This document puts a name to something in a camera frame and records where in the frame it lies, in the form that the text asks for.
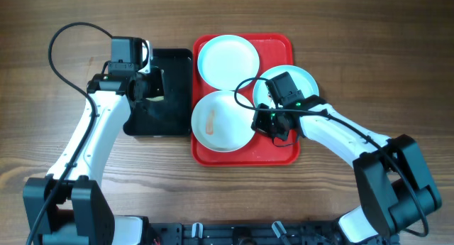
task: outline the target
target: black tray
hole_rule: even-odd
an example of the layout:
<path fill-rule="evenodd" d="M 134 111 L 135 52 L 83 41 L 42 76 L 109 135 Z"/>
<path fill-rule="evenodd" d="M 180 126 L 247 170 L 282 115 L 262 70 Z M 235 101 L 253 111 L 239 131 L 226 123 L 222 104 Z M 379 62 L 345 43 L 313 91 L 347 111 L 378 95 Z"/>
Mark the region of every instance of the black tray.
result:
<path fill-rule="evenodd" d="M 152 66 L 164 70 L 164 100 L 137 104 L 123 131 L 129 136 L 188 136 L 191 132 L 192 52 L 153 49 Z"/>

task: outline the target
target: plate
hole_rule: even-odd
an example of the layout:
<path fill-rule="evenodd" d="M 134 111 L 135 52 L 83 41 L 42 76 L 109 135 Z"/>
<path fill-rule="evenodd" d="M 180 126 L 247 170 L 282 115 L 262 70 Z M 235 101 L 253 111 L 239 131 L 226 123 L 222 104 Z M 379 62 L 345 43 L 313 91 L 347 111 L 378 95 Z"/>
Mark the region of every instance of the plate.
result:
<path fill-rule="evenodd" d="M 234 90 L 244 80 L 255 77 L 260 66 L 254 46 L 240 36 L 211 39 L 199 53 L 197 68 L 202 79 L 220 90 Z"/>
<path fill-rule="evenodd" d="M 238 101 L 251 107 L 243 95 Z M 233 92 L 217 91 L 203 97 L 195 106 L 191 127 L 196 139 L 216 152 L 232 152 L 244 147 L 254 136 L 250 125 L 254 111 L 235 102 Z"/>
<path fill-rule="evenodd" d="M 319 95 L 319 87 L 315 82 L 315 79 L 309 74 L 306 70 L 293 66 L 293 65 L 280 65 L 277 67 L 272 67 L 269 70 L 265 71 L 260 77 L 271 79 L 276 77 L 283 72 L 288 72 L 293 79 L 293 82 L 298 89 L 301 90 L 305 98 L 310 97 L 311 95 Z M 265 81 L 258 80 L 255 83 L 253 91 L 253 101 L 254 106 L 258 106 L 263 103 L 269 107 L 274 108 L 275 104 L 271 99 L 271 96 L 268 94 L 268 88 L 265 85 Z"/>

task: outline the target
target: wooden table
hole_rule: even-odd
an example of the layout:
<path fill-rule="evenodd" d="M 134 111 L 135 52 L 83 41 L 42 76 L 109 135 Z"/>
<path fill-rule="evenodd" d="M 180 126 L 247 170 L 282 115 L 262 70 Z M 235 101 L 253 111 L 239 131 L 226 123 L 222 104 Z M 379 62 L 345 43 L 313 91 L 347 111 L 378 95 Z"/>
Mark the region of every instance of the wooden table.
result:
<path fill-rule="evenodd" d="M 454 234 L 454 0 L 0 0 L 0 244 L 23 244 L 22 189 L 67 145 L 84 99 L 50 70 L 48 43 L 67 23 L 95 23 L 156 48 L 192 48 L 210 33 L 278 32 L 342 114 L 389 136 L 413 136 L 443 197 L 426 239 Z M 109 59 L 109 39 L 73 28 L 57 39 L 57 69 L 84 87 Z M 102 190 L 114 214 L 152 222 L 334 219 L 359 205 L 353 171 L 312 141 L 273 168 L 204 168 L 189 138 L 120 134 Z M 420 224 L 413 226 L 421 229 Z"/>

